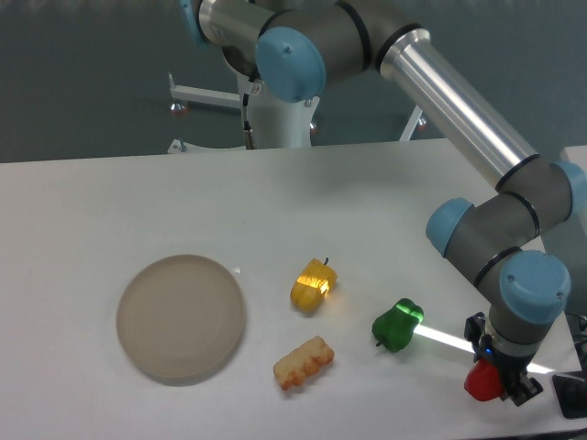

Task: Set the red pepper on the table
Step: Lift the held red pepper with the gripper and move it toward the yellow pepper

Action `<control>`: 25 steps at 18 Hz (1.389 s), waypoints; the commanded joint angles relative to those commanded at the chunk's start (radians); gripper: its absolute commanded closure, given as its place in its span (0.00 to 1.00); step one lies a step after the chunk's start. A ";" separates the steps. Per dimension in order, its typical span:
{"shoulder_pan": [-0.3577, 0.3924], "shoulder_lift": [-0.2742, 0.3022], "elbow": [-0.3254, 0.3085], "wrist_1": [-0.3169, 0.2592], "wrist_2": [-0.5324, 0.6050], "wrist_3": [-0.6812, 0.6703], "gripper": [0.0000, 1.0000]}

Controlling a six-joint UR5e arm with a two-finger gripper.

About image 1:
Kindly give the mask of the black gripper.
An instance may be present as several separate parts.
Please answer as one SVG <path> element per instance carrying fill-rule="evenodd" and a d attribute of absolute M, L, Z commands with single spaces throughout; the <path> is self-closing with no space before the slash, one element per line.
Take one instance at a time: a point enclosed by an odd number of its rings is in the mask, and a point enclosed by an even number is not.
<path fill-rule="evenodd" d="M 485 359 L 498 369 L 507 397 L 521 406 L 543 392 L 542 385 L 527 376 L 527 367 L 537 353 L 537 344 L 519 344 L 502 336 L 484 313 L 465 321 L 464 338 L 471 343 L 476 360 Z"/>

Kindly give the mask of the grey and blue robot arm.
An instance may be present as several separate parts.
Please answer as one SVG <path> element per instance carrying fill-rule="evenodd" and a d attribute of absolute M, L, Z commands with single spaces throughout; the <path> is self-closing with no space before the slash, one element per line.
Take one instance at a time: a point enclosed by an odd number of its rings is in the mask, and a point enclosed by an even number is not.
<path fill-rule="evenodd" d="M 586 206 L 586 175 L 550 163 L 450 66 L 429 32 L 387 1 L 183 1 L 201 45 L 217 45 L 238 75 L 248 149 L 310 143 L 318 97 L 368 70 L 396 82 L 495 189 L 474 205 L 456 198 L 426 225 L 437 250 L 489 302 L 464 335 L 476 400 L 522 405 L 542 388 L 527 368 L 570 293 L 557 258 L 525 244 Z"/>

